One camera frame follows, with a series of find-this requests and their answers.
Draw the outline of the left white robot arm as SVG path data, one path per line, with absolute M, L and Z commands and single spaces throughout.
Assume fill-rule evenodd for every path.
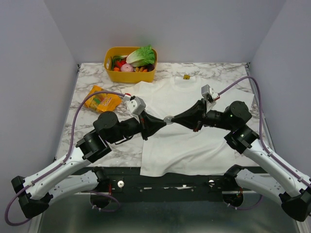
M 13 189 L 27 219 L 43 213 L 58 194 L 64 193 L 60 183 L 65 178 L 110 153 L 109 144 L 126 142 L 136 134 L 147 140 L 166 123 L 145 111 L 138 117 L 119 121 L 114 112 L 108 111 L 100 114 L 93 126 L 94 129 L 76 146 L 70 146 L 68 153 L 60 159 L 36 174 L 12 179 Z

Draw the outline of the white t-shirt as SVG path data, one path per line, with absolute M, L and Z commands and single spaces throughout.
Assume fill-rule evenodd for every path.
M 122 89 L 122 93 L 142 98 L 147 113 L 164 119 L 191 108 L 202 98 L 201 88 L 206 84 L 216 92 L 227 87 L 213 79 L 195 78 L 191 81 L 172 77 L 155 83 L 139 82 Z M 223 174 L 235 164 L 235 152 L 224 139 L 227 133 L 211 127 L 195 133 L 179 124 L 167 125 L 144 141 L 140 173 L 148 177 L 160 177 L 169 172 Z

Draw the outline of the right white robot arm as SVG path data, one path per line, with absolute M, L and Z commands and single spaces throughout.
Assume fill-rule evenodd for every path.
M 243 187 L 278 203 L 296 221 L 303 222 L 311 213 L 311 179 L 282 159 L 261 137 L 247 126 L 252 117 L 242 101 L 234 101 L 224 112 L 207 110 L 205 100 L 197 101 L 190 109 L 172 118 L 195 132 L 202 127 L 228 130 L 224 139 L 235 151 L 257 163 L 271 179 L 258 176 L 241 166 L 233 166 L 224 177 L 229 190 Z

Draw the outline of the gold round brooch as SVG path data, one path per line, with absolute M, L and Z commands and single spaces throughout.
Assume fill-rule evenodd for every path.
M 163 121 L 164 121 L 167 125 L 170 125 L 170 124 L 173 123 L 173 122 L 172 122 L 172 119 L 173 119 L 173 118 L 174 118 L 173 116 L 166 116 L 166 117 L 164 117 Z

